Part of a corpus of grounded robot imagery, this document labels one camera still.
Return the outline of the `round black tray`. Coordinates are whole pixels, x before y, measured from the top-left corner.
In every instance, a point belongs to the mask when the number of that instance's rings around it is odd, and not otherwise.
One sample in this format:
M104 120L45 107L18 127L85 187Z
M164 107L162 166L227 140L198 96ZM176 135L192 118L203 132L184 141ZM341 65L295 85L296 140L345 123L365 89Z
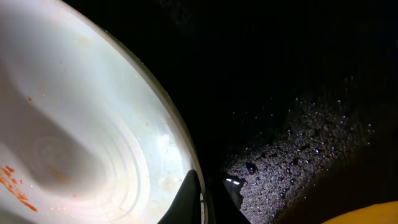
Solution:
M396 1L70 1L154 74L215 223L397 200Z

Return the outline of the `green plate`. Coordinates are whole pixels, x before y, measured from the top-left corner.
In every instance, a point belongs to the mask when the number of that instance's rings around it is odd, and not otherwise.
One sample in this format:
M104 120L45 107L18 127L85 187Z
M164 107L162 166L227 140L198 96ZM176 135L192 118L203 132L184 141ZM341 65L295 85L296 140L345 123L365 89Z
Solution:
M206 187L167 92L62 1L1 2L1 222L158 223L187 172Z

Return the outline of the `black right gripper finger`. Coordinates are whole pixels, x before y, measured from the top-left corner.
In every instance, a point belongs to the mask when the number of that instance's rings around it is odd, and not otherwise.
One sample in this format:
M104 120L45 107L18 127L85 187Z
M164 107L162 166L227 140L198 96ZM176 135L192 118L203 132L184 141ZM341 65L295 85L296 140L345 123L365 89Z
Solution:
M200 224L201 187L195 170L187 172L170 208L158 224Z

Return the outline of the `yellow plate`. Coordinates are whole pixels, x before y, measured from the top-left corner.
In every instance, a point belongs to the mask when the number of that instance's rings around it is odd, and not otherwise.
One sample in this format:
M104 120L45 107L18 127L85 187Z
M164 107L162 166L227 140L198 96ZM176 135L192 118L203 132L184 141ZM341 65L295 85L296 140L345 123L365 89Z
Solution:
M332 218L323 224L397 224L397 201L371 205Z

